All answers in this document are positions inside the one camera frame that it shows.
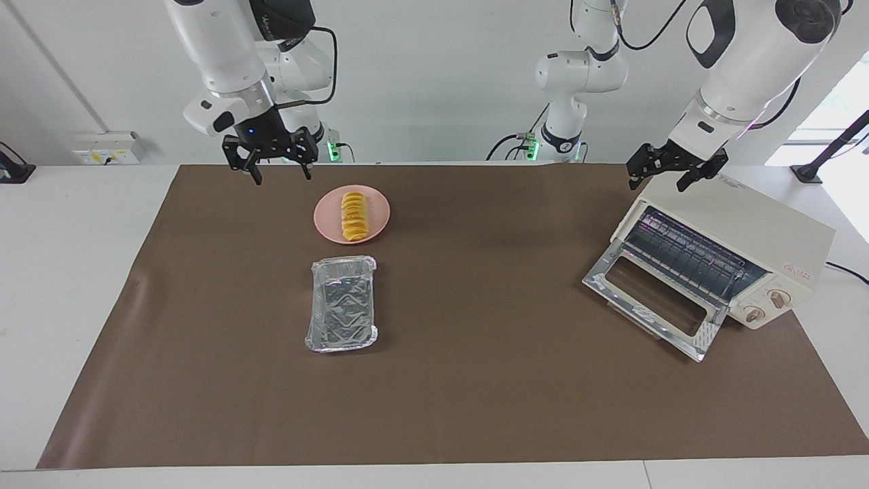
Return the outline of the aluminium foil tray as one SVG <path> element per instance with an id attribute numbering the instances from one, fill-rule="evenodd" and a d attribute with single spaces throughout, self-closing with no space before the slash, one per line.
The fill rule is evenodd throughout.
<path id="1" fill-rule="evenodd" d="M 376 269 L 375 259 L 367 255 L 332 257 L 312 264 L 312 312 L 305 340 L 310 352 L 350 352 L 376 342 Z"/>

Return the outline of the black desk stand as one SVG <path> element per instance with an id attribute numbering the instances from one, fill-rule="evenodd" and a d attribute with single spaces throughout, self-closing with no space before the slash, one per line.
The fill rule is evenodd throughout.
<path id="1" fill-rule="evenodd" d="M 12 146 L 0 140 L 0 183 L 22 185 L 34 173 L 36 166 L 28 163 Z"/>

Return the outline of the black pole stand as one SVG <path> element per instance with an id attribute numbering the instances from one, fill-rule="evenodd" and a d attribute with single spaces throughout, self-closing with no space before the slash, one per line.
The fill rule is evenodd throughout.
<path id="1" fill-rule="evenodd" d="M 861 131 L 865 130 L 867 126 L 869 126 L 869 109 L 864 111 L 851 125 L 849 125 L 847 129 L 837 137 L 837 139 L 828 143 L 828 146 L 826 146 L 826 148 L 823 149 L 816 158 L 813 158 L 813 161 L 810 161 L 809 164 L 792 165 L 790 167 L 792 174 L 794 174 L 796 179 L 801 183 L 807 183 L 807 185 L 821 185 L 823 181 L 819 176 L 817 176 L 817 174 L 819 174 L 822 165 L 836 157 L 841 149 L 849 145 L 854 137 L 859 135 Z"/>

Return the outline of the brown table mat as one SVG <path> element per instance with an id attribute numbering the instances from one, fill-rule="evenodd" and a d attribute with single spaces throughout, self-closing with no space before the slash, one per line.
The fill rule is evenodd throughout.
<path id="1" fill-rule="evenodd" d="M 728 322 L 704 362 L 581 279 L 633 202 L 614 165 L 183 165 L 40 469 L 825 457 L 869 439 L 800 322 Z M 345 185 L 373 240 L 314 226 Z M 310 352 L 314 262 L 367 255 L 379 336 Z"/>

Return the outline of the pink round plate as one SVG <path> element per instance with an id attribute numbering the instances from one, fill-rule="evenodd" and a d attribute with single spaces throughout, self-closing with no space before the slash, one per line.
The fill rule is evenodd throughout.
<path id="1" fill-rule="evenodd" d="M 369 216 L 369 235 L 360 240 L 344 238 L 341 228 L 339 205 L 346 193 L 358 192 L 366 198 Z M 331 242 L 340 245 L 357 245 L 373 240 L 387 227 L 391 208 L 388 199 L 378 189 L 366 185 L 345 185 L 327 192 L 314 208 L 313 220 L 317 232 Z"/>

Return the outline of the yellow sliced bread loaf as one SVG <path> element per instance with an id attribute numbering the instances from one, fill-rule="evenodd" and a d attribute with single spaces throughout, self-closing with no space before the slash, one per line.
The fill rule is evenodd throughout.
<path id="1" fill-rule="evenodd" d="M 348 192 L 339 203 L 341 211 L 341 234 L 350 242 L 361 241 L 369 236 L 369 211 L 367 199 L 360 192 Z"/>

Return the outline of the glass oven door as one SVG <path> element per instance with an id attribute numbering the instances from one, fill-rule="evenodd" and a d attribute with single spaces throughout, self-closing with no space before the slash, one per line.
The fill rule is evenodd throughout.
<path id="1" fill-rule="evenodd" d="M 707 356 L 729 312 L 726 300 L 621 240 L 609 244 L 583 284 L 643 331 L 697 363 Z"/>

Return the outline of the white wall outlet box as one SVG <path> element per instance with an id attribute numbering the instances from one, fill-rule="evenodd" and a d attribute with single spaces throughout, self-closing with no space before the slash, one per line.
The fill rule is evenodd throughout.
<path id="1" fill-rule="evenodd" d="M 78 133 L 71 149 L 79 164 L 139 165 L 143 149 L 134 131 Z"/>

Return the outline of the white toaster oven body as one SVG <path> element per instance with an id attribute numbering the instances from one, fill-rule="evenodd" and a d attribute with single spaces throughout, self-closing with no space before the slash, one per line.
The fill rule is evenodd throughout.
<path id="1" fill-rule="evenodd" d="M 678 192 L 678 176 L 659 175 L 649 180 L 622 217 L 611 241 L 625 241 L 646 207 L 654 207 L 769 271 L 769 275 L 742 291 L 729 303 L 729 316 L 758 330 L 797 304 L 813 296 L 834 242 L 835 231 L 816 219 L 720 174 Z M 776 309 L 769 290 L 792 296 L 792 308 Z M 766 319 L 758 327 L 743 323 L 743 309 L 757 306 Z"/>

